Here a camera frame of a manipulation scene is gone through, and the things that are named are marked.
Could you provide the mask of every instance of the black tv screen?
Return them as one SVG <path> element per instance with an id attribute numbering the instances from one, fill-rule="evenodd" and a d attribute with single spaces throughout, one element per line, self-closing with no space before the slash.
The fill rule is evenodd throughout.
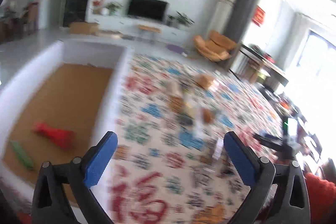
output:
<path id="1" fill-rule="evenodd" d="M 163 21 L 167 2 L 160 0 L 131 0 L 128 7 L 128 16 L 144 17 Z"/>

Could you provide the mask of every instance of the gray floor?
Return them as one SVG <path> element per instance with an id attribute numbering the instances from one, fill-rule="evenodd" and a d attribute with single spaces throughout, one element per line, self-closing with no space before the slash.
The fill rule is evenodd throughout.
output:
<path id="1" fill-rule="evenodd" d="M 189 51 L 189 56 L 193 57 L 193 59 L 190 59 L 166 49 L 166 44 L 162 42 L 151 44 L 149 41 L 111 39 L 93 35 L 73 35 L 68 34 L 66 30 L 59 29 L 39 30 L 37 33 L 26 36 L 21 40 L 6 42 L 0 45 L 0 90 L 4 88 L 10 78 L 13 77 L 23 65 L 58 39 L 63 41 L 99 41 L 115 45 L 129 46 L 134 49 L 136 54 L 145 54 L 171 61 L 178 61 L 182 64 L 209 71 L 222 71 L 222 69 L 215 63 L 198 55 L 194 51 Z"/>

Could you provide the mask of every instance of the orange chair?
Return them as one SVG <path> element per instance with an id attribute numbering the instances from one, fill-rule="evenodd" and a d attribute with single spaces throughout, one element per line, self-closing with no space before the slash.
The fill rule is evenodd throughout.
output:
<path id="1" fill-rule="evenodd" d="M 212 62 L 219 62 L 231 57 L 229 51 L 236 47 L 236 43 L 224 35 L 212 30 L 208 40 L 200 35 L 194 37 L 197 51 Z"/>

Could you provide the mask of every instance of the metal screw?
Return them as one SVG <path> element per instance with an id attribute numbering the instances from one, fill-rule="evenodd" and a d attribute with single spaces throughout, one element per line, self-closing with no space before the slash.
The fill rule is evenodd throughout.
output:
<path id="1" fill-rule="evenodd" d="M 81 157 L 75 157 L 73 160 L 72 160 L 72 162 L 74 163 L 74 164 L 78 164 L 78 163 L 80 163 L 82 161 L 82 158 Z"/>
<path id="2" fill-rule="evenodd" d="M 260 161 L 261 161 L 262 163 L 264 163 L 264 164 L 269 163 L 269 159 L 266 158 L 266 157 L 261 157 L 261 158 L 260 158 Z"/>
<path id="3" fill-rule="evenodd" d="M 43 168 L 47 168 L 49 166 L 49 162 L 45 161 L 44 163 L 42 163 L 42 167 Z"/>
<path id="4" fill-rule="evenodd" d="M 292 165 L 294 167 L 299 167 L 300 166 L 299 163 L 296 160 L 292 161 Z"/>

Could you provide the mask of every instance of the white cabinet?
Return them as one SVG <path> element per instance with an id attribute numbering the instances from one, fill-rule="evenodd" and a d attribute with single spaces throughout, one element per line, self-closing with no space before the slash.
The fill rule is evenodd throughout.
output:
<path id="1" fill-rule="evenodd" d="M 160 42 L 171 43 L 176 45 L 190 45 L 192 43 L 192 35 L 183 30 L 179 30 L 173 27 L 168 27 L 167 25 L 146 21 L 142 19 L 133 19 L 120 16 L 103 16 L 103 15 L 93 15 L 90 14 L 87 17 L 88 22 L 99 23 L 99 29 L 101 30 L 113 30 L 119 31 L 123 34 L 132 35 L 138 37 L 140 31 L 138 25 L 146 25 L 150 27 L 156 27 L 161 29 L 161 33 L 156 34 L 156 39 Z M 152 34 L 145 32 L 142 37 L 152 38 Z"/>

